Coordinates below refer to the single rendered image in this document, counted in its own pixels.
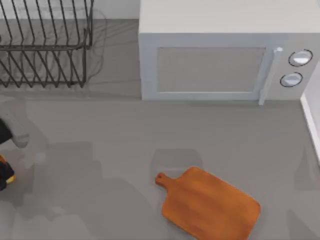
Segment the pale microwave door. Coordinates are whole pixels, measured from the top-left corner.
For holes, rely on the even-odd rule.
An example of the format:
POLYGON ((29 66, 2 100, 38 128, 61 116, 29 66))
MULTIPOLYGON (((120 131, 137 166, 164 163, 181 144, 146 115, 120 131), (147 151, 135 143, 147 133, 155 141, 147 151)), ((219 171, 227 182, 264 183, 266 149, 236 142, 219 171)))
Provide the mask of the pale microwave door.
POLYGON ((144 100, 256 101, 276 40, 248 33, 140 33, 144 100))

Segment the wooden cutting board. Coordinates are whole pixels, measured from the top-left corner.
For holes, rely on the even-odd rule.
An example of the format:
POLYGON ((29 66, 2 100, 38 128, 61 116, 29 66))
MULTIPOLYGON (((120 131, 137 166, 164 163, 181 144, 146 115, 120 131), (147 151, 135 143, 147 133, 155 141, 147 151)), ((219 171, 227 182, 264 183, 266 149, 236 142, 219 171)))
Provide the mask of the wooden cutting board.
POLYGON ((155 183, 166 189, 162 216, 196 240, 247 240, 261 213, 254 198, 196 166, 178 178, 160 172, 155 183))

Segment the pale microwave oven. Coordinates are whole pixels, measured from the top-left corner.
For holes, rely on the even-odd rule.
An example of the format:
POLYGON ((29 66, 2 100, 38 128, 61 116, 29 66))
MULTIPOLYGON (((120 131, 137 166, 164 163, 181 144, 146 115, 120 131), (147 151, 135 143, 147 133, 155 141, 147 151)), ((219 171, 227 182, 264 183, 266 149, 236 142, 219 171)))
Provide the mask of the pale microwave oven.
POLYGON ((298 101, 320 61, 320 0, 140 0, 138 44, 141 33, 267 34, 283 53, 265 102, 298 101), (312 60, 291 66, 289 56, 304 49, 312 60), (302 82, 283 87, 294 72, 302 82))

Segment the small white microwave knob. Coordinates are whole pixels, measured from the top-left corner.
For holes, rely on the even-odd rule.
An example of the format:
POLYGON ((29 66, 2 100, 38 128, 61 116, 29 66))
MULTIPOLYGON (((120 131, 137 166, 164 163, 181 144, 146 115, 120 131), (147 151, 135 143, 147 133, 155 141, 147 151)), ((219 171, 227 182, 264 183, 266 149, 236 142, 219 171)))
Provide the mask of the small white microwave knob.
POLYGON ((279 83, 285 88, 293 88, 295 86, 298 86, 303 81, 303 78, 303 75, 299 72, 293 72, 283 75, 279 80, 279 83))

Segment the large white microwave knob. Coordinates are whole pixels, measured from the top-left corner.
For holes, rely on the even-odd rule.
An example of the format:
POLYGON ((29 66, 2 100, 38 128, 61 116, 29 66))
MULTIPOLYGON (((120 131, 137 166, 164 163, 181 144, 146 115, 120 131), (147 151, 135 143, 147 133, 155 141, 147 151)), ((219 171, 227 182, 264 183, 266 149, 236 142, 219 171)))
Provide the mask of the large white microwave knob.
POLYGON ((293 52, 289 58, 288 63, 293 67, 302 67, 307 65, 313 58, 313 53, 308 49, 293 52))

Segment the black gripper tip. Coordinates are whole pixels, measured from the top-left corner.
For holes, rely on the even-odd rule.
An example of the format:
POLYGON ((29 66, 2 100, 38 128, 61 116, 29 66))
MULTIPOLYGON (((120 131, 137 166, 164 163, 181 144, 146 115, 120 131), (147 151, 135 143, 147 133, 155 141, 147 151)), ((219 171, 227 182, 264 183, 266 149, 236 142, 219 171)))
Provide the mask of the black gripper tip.
POLYGON ((6 123, 0 118, 0 145, 11 140, 13 134, 6 123))

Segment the black and orange object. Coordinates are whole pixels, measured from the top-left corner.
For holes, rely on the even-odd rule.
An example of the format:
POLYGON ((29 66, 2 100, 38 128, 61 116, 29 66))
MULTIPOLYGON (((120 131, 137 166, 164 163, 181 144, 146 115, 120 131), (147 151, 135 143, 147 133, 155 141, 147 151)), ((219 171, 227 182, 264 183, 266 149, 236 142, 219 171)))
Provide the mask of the black and orange object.
POLYGON ((0 155, 0 192, 15 180, 15 171, 12 169, 11 165, 4 159, 4 157, 0 155))

